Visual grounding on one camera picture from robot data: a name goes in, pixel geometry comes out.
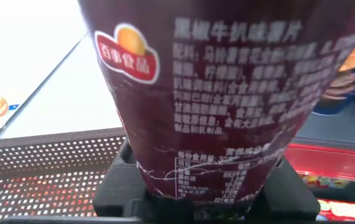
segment baishi foods logo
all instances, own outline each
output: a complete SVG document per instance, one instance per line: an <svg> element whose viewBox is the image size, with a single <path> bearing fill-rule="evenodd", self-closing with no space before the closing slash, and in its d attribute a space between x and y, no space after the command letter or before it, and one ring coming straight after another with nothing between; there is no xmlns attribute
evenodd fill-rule
<svg viewBox="0 0 355 224"><path fill-rule="evenodd" d="M153 84L159 75L157 52L148 46L141 32L130 24L116 26L114 36L96 31L97 51L111 70L144 84Z"/></svg>

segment grey surface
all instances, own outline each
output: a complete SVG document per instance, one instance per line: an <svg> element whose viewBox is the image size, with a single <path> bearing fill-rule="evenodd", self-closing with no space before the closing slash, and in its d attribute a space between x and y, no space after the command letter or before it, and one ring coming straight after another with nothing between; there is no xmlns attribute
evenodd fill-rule
<svg viewBox="0 0 355 224"><path fill-rule="evenodd" d="M0 139L121 127L85 37L6 127Z"/></svg>
<svg viewBox="0 0 355 224"><path fill-rule="evenodd" d="M334 116L311 114L294 141L355 149L355 103Z"/></svg>

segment metal mesh shelf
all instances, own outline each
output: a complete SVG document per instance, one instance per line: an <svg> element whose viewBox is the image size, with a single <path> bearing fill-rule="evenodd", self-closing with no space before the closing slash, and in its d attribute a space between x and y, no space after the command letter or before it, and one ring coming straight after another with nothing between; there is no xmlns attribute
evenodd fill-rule
<svg viewBox="0 0 355 224"><path fill-rule="evenodd" d="M95 216L92 199L125 138L116 128L0 140L0 220Z"/></svg>

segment red shelf edge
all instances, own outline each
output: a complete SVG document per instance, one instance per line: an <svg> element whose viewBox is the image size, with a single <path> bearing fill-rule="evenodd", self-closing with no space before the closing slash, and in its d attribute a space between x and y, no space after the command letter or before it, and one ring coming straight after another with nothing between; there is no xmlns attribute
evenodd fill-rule
<svg viewBox="0 0 355 224"><path fill-rule="evenodd" d="M355 180L355 151L291 143L285 157L299 174Z"/></svg>

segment snack package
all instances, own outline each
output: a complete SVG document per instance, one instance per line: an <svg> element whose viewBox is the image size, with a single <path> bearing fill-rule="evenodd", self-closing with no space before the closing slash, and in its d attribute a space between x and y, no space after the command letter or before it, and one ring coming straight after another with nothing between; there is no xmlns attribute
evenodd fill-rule
<svg viewBox="0 0 355 224"><path fill-rule="evenodd" d="M343 189L350 183L350 180L339 178L319 177L305 174L299 174L299 176L304 183L310 187Z"/></svg>
<svg viewBox="0 0 355 224"><path fill-rule="evenodd" d="M318 199L321 205L317 221L355 221L355 203Z"/></svg>
<svg viewBox="0 0 355 224"><path fill-rule="evenodd" d="M81 0L147 190L247 211L353 50L338 5Z"/></svg>
<svg viewBox="0 0 355 224"><path fill-rule="evenodd" d="M355 100L355 48L314 108L320 115L335 115Z"/></svg>

